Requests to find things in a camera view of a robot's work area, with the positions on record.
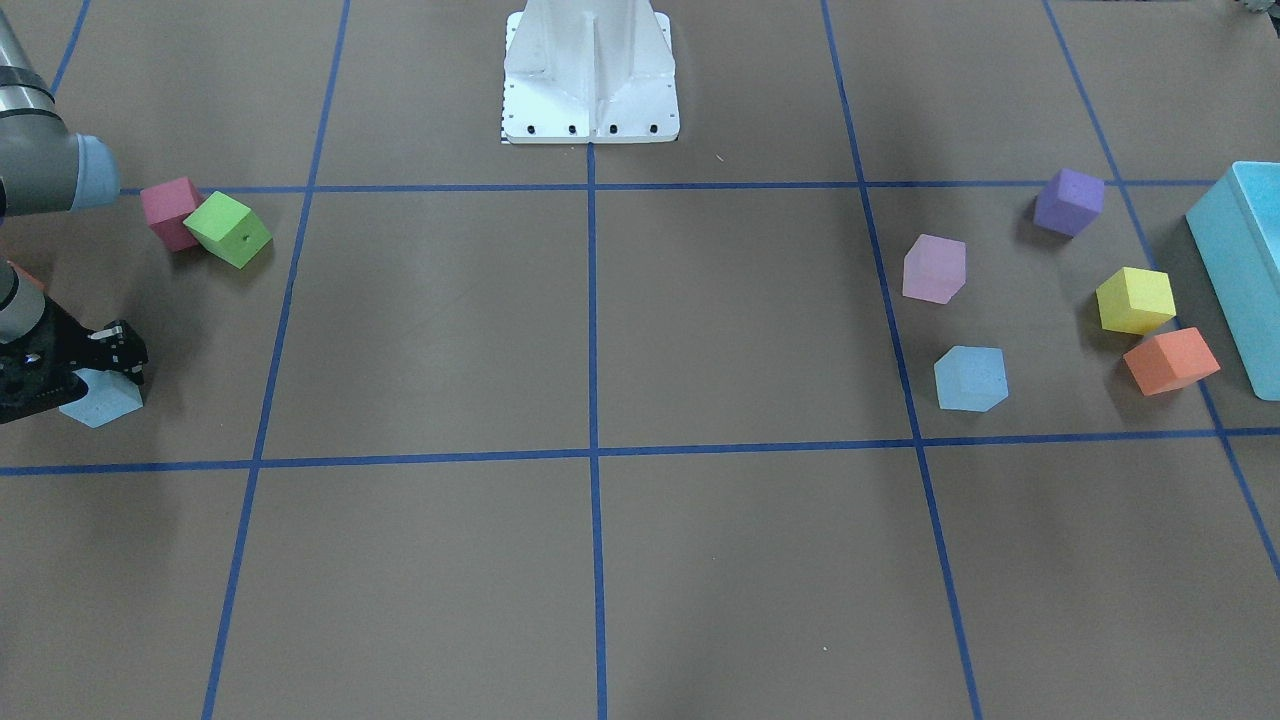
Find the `red cube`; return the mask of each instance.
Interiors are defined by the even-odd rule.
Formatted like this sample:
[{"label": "red cube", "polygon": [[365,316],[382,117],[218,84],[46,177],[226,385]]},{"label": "red cube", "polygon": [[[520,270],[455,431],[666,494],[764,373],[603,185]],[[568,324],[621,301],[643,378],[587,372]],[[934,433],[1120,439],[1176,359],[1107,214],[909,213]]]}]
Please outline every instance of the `red cube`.
[{"label": "red cube", "polygon": [[204,201],[204,196],[188,178],[178,178],[142,191],[142,211],[147,217],[147,227],[164,242],[169,252],[200,245],[182,222]]}]

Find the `lavender cube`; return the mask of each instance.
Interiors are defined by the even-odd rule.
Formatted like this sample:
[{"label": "lavender cube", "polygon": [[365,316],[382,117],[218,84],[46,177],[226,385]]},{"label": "lavender cube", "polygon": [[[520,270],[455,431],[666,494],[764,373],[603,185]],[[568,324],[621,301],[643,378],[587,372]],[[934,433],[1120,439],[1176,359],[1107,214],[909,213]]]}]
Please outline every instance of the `lavender cube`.
[{"label": "lavender cube", "polygon": [[902,295],[946,305],[964,287],[965,245],[932,234],[915,238],[902,263]]},{"label": "lavender cube", "polygon": [[1075,237],[1102,214],[1105,193],[1101,179],[1062,168],[1036,199],[1036,224]]}]

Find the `yellow cube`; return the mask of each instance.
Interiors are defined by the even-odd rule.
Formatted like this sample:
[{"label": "yellow cube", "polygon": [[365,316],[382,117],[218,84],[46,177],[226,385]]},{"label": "yellow cube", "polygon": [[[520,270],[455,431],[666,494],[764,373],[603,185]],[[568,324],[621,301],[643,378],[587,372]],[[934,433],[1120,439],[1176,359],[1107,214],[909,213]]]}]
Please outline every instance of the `yellow cube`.
[{"label": "yellow cube", "polygon": [[1098,286],[1102,327],[1117,333],[1147,334],[1178,314],[1169,275],[1156,270],[1120,268]]}]

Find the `cyan container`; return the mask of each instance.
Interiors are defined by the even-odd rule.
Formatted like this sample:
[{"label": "cyan container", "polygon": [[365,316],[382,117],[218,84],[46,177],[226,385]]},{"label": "cyan container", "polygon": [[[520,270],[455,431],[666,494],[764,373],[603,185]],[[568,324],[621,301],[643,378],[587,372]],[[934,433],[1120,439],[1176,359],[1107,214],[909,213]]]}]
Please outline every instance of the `cyan container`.
[{"label": "cyan container", "polygon": [[1280,401],[1280,163],[1235,163],[1187,223],[1253,393]]}]

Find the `foam cube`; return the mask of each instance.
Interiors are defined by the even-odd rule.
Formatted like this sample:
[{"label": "foam cube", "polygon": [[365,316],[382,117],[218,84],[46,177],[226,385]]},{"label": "foam cube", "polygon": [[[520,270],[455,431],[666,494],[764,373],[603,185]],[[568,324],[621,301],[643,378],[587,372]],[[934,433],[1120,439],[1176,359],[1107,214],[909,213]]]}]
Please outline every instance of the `foam cube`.
[{"label": "foam cube", "polygon": [[1062,168],[1036,199],[1036,224],[1075,237],[1102,214],[1106,183]]},{"label": "foam cube", "polygon": [[147,227],[164,242],[169,252],[177,252],[200,245],[187,225],[182,224],[200,204],[204,196],[188,178],[178,178],[142,191],[142,213],[147,217]]},{"label": "foam cube", "polygon": [[1097,296],[1102,327],[1117,333],[1147,334],[1178,314],[1169,275],[1156,270],[1120,268]]},{"label": "foam cube", "polygon": [[998,347],[957,345],[933,364],[943,410],[986,413],[1009,397],[1005,352]]},{"label": "foam cube", "polygon": [[237,268],[271,241],[266,225],[247,205],[221,192],[210,195],[183,224],[205,250]]},{"label": "foam cube", "polygon": [[142,407],[142,393],[129,378],[111,370],[76,370],[88,386],[88,393],[59,407],[63,415],[74,418],[91,428],[101,428],[111,420]]},{"label": "foam cube", "polygon": [[1124,361],[1143,395],[1184,388],[1220,369],[1196,328],[1157,334],[1125,352]]},{"label": "foam cube", "polygon": [[38,281],[38,279],[36,278],[36,275],[33,275],[33,274],[28,273],[27,270],[23,270],[23,269],[22,269],[22,266],[20,266],[20,265],[18,265],[18,264],[15,264],[15,263],[14,263],[13,260],[6,260],[6,263],[9,263],[9,266],[10,266],[10,268],[13,268],[13,272],[15,272],[15,273],[18,273],[19,275],[22,275],[22,278],[23,278],[24,281],[27,281],[27,282],[29,282],[31,284],[36,286],[36,288],[38,288],[38,290],[40,290],[40,292],[45,292],[45,283],[40,282],[40,281]]},{"label": "foam cube", "polygon": [[932,234],[915,238],[902,263],[902,295],[946,305],[964,287],[965,245]]}]

